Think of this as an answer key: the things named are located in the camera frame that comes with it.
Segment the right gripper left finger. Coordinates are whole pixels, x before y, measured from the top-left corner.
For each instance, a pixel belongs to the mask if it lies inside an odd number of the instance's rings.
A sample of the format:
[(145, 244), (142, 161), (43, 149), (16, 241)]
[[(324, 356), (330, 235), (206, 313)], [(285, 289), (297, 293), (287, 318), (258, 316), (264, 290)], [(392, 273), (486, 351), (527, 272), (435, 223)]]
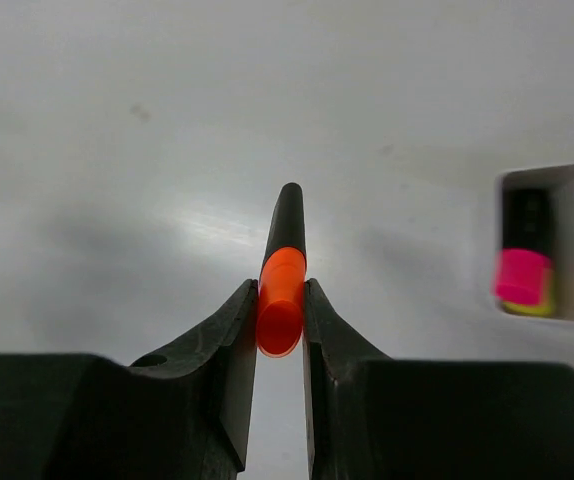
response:
[(121, 365), (0, 354), (0, 479), (233, 479), (245, 468), (257, 284)]

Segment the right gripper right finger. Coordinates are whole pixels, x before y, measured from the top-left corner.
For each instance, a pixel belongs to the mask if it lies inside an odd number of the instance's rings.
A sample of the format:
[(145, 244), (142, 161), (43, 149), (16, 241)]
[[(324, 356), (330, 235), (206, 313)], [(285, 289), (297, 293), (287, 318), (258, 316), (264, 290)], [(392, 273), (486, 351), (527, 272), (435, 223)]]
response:
[(574, 479), (574, 369), (397, 360), (304, 287), (313, 479)]

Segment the orange highlighter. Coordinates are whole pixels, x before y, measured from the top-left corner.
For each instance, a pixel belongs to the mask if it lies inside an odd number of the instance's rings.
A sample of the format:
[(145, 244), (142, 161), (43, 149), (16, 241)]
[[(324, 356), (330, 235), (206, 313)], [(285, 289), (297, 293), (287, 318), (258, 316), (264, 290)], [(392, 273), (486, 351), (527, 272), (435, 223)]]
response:
[(268, 357), (288, 355), (300, 340), (306, 271), (303, 192), (290, 182), (281, 188), (272, 213), (259, 278), (256, 343)]

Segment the yellow highlighter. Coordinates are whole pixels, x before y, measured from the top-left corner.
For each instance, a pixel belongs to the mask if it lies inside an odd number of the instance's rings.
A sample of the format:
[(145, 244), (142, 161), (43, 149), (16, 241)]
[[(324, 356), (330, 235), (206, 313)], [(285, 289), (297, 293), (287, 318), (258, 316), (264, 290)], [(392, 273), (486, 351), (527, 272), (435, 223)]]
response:
[(537, 304), (525, 305), (502, 301), (500, 305), (505, 312), (513, 315), (543, 318), (551, 317), (556, 310), (555, 281), (552, 270), (545, 272), (542, 287), (541, 297)]

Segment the pink highlighter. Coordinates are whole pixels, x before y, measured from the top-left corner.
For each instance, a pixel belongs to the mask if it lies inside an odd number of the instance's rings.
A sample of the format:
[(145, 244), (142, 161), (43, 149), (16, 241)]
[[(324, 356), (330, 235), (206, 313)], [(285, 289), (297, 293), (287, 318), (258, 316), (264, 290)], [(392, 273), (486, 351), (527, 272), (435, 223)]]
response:
[(555, 225), (549, 193), (511, 189), (502, 193), (500, 249), (493, 283), (502, 302), (528, 307), (542, 302), (552, 271)]

